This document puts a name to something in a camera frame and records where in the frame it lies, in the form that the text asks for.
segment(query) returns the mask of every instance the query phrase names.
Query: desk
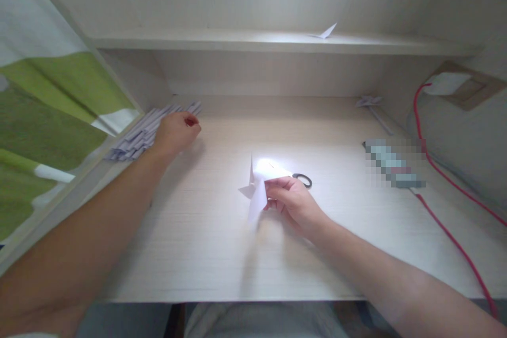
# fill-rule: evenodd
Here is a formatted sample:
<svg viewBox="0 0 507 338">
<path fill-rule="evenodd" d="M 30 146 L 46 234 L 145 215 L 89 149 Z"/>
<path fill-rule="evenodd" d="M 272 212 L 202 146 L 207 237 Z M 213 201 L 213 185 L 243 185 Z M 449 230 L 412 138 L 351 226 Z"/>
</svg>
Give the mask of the desk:
<svg viewBox="0 0 507 338">
<path fill-rule="evenodd" d="M 173 102 L 189 104 L 190 97 Z M 360 299 L 275 212 L 247 225 L 250 157 L 307 174 L 336 222 L 436 276 L 482 297 L 461 254 L 409 190 L 385 187 L 361 143 L 386 134 L 352 98 L 201 97 L 203 131 L 161 180 L 134 241 L 107 281 L 113 302 Z M 401 130 L 391 124 L 397 136 Z M 109 181 L 124 165 L 105 176 Z M 472 257 L 493 297 L 507 296 L 507 230 L 431 168 L 421 193 Z"/>
</svg>

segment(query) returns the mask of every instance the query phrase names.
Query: electrical outlet plate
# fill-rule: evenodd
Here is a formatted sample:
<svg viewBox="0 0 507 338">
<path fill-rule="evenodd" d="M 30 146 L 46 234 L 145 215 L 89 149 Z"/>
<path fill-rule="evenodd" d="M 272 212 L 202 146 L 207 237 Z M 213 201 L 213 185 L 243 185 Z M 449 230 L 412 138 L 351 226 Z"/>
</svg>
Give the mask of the electrical outlet plate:
<svg viewBox="0 0 507 338">
<path fill-rule="evenodd" d="M 451 61 L 445 61 L 432 75 L 443 72 L 466 73 L 472 76 L 452 95 L 441 96 L 464 111 L 473 110 L 485 100 L 507 88 L 507 83 L 501 79 L 468 69 Z"/>
</svg>

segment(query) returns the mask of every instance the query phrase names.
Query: green and white curtain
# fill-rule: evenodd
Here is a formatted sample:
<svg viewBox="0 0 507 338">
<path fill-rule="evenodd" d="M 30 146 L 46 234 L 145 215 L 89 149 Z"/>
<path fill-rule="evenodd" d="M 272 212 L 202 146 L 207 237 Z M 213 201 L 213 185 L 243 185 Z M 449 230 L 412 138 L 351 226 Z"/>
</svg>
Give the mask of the green and white curtain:
<svg viewBox="0 0 507 338">
<path fill-rule="evenodd" d="M 0 0 L 0 37 L 2 245 L 139 113 L 49 0 Z"/>
</svg>

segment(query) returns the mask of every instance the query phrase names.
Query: forearm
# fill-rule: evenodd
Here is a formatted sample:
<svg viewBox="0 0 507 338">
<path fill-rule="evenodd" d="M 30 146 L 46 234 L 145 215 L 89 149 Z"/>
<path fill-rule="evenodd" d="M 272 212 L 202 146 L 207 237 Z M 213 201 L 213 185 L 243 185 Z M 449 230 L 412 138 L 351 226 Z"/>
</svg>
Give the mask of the forearm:
<svg viewBox="0 0 507 338">
<path fill-rule="evenodd" d="M 405 337 L 500 337 L 505 327 L 435 277 L 329 222 L 312 242 Z"/>
<path fill-rule="evenodd" d="M 147 151 L 19 259 L 0 279 L 0 316 L 90 304 L 175 155 Z"/>
</svg>

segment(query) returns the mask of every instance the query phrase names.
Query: right hand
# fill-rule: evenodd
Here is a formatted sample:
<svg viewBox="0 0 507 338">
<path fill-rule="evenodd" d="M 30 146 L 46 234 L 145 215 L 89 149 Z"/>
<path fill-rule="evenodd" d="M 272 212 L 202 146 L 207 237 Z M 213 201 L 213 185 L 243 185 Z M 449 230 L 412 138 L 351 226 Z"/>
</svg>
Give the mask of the right hand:
<svg viewBox="0 0 507 338">
<path fill-rule="evenodd" d="M 269 208 L 278 210 L 302 237 L 312 240 L 331 219 L 321 210 L 305 185 L 293 177 L 266 181 Z"/>
</svg>

